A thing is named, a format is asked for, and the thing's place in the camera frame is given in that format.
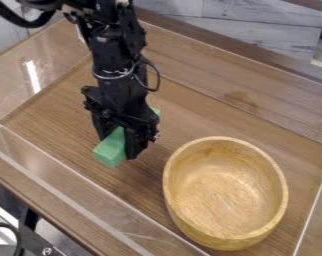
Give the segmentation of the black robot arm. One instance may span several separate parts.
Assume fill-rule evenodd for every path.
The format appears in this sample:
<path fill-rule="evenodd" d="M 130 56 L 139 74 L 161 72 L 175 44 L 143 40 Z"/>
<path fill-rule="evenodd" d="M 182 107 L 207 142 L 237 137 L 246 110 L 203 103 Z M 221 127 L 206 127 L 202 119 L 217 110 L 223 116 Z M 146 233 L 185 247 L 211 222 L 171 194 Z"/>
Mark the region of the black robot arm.
<path fill-rule="evenodd" d="M 147 96 L 161 89 L 149 84 L 154 63 L 145 57 L 147 32 L 134 0 L 78 0 L 67 18 L 79 27 L 92 53 L 95 86 L 82 88 L 99 138 L 123 129 L 126 157 L 134 160 L 157 140 L 161 118 Z"/>

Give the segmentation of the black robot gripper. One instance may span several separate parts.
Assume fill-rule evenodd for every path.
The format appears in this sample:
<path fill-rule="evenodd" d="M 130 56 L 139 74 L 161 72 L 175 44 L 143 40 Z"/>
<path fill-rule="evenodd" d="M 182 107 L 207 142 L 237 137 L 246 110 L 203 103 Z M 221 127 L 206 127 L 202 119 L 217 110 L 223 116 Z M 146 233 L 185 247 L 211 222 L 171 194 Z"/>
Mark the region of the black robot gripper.
<path fill-rule="evenodd" d="M 150 92 L 158 88 L 149 86 L 147 67 L 136 66 L 130 74 L 120 77 L 98 77 L 98 86 L 84 86 L 84 108 L 91 112 L 94 126 L 100 140 L 104 140 L 118 128 L 115 117 L 104 117 L 103 111 L 119 115 L 134 115 L 145 118 L 145 112 L 151 107 L 147 103 Z M 126 156 L 128 160 L 139 157 L 149 147 L 149 133 L 145 128 L 124 129 Z"/>

